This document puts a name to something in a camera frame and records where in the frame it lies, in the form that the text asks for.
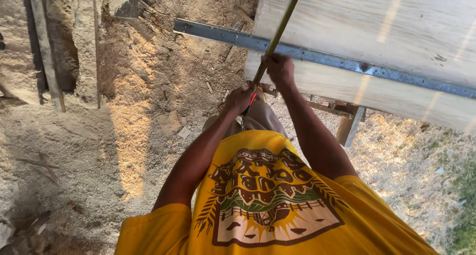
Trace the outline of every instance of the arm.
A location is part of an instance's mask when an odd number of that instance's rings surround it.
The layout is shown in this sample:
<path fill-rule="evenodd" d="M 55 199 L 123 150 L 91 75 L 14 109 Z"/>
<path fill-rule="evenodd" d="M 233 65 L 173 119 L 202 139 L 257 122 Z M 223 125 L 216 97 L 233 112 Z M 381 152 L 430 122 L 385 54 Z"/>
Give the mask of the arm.
<path fill-rule="evenodd" d="M 331 180 L 343 175 L 357 176 L 344 149 L 299 93 L 291 58 L 274 54 L 272 59 L 263 57 L 263 62 L 283 95 L 302 153 L 311 168 Z"/>
<path fill-rule="evenodd" d="M 195 189 L 203 179 L 220 141 L 231 122 L 248 106 L 256 87 L 235 89 L 227 97 L 223 112 L 202 132 L 178 159 L 165 180 L 152 211 L 170 203 L 190 206 Z"/>

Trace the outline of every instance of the wood grain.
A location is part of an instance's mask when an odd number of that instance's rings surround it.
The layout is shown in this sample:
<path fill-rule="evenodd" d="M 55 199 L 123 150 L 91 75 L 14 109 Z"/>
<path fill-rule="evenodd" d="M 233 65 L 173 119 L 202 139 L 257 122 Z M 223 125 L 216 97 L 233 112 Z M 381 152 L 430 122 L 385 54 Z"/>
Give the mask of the wood grain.
<path fill-rule="evenodd" d="M 253 34 L 272 37 L 288 0 L 260 0 Z M 476 86 L 476 0 L 300 0 L 281 41 Z M 259 53 L 248 52 L 253 79 Z M 295 61 L 301 91 L 476 132 L 476 100 Z M 263 82 L 270 83 L 263 77 Z"/>

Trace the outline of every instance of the dirt ground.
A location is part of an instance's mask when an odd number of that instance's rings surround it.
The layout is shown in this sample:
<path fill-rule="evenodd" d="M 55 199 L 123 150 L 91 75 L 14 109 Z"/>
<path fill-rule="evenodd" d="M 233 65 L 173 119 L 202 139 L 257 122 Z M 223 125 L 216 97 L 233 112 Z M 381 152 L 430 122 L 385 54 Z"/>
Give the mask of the dirt ground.
<path fill-rule="evenodd" d="M 174 17 L 227 28 L 234 21 L 244 24 L 233 10 L 240 0 L 145 0 L 162 13 L 157 14 L 158 25 L 147 14 L 141 20 L 155 35 L 151 41 L 126 20 L 109 16 L 107 0 L 97 1 L 103 12 L 98 46 L 101 109 L 91 108 L 85 99 L 89 97 L 82 93 L 81 87 L 92 85 L 88 81 L 94 79 L 83 77 L 82 66 L 91 68 L 91 64 L 86 64 L 90 60 L 85 59 L 85 45 L 78 44 L 78 57 L 67 59 L 70 66 L 64 69 L 78 79 L 74 92 L 65 94 L 67 111 L 53 112 L 48 94 L 44 105 L 37 103 L 31 88 L 35 70 L 26 16 L 20 6 L 0 17 L 7 46 L 0 51 L 0 85 L 15 87 L 14 95 L 24 93 L 30 100 L 28 105 L 0 109 L 0 222 L 21 228 L 31 217 L 51 210 L 40 236 L 51 245 L 48 254 L 112 254 L 121 222 L 150 212 L 175 161 L 201 133 L 206 119 L 217 114 L 226 91 L 245 85 L 245 49 L 238 49 L 231 63 L 224 63 L 228 45 L 173 33 Z M 66 7 L 65 12 L 71 11 L 74 18 L 69 22 L 80 26 L 78 19 L 87 11 L 75 10 L 76 2 L 70 0 L 72 9 Z M 249 15 L 254 15 L 255 6 L 254 0 L 241 5 Z M 85 38 L 78 36 L 77 29 L 68 34 L 75 43 Z M 284 101 L 268 95 L 267 101 L 300 152 Z M 174 110 L 186 123 L 162 131 L 159 116 Z M 340 119 L 315 112 L 335 133 Z M 464 209 L 453 181 L 464 172 L 464 161 L 476 153 L 476 139 L 435 125 L 422 129 L 422 125 L 368 110 L 366 123 L 346 151 L 360 177 L 438 252 L 445 253 Z M 185 139 L 178 135 L 183 127 L 191 131 Z M 56 167 L 57 184 L 46 168 L 21 161 L 41 162 L 39 154 Z"/>

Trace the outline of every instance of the person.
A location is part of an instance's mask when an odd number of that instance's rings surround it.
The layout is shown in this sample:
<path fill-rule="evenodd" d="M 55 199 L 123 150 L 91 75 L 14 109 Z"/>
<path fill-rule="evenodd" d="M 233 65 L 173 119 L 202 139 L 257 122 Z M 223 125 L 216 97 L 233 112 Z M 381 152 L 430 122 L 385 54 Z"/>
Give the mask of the person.
<path fill-rule="evenodd" d="M 262 59 L 309 167 L 262 92 L 236 89 L 177 161 L 152 212 L 122 223 L 116 254 L 436 254 L 358 177 L 299 93 L 291 59 Z"/>

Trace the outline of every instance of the pants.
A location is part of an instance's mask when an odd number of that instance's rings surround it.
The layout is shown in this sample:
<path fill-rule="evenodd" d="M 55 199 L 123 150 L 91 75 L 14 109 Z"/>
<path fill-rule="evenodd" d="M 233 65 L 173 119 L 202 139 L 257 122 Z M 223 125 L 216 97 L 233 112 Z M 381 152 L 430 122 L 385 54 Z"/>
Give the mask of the pants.
<path fill-rule="evenodd" d="M 208 118 L 203 125 L 202 131 L 211 127 L 217 118 L 217 115 Z M 276 131 L 284 135 L 286 138 L 288 137 L 273 109 L 271 109 L 271 107 L 263 100 L 255 100 L 253 105 L 251 105 L 248 115 L 244 116 L 242 120 L 243 125 L 239 124 L 236 120 L 233 120 L 231 125 L 228 127 L 228 130 L 225 132 L 225 135 L 223 135 L 223 139 L 247 130 Z"/>

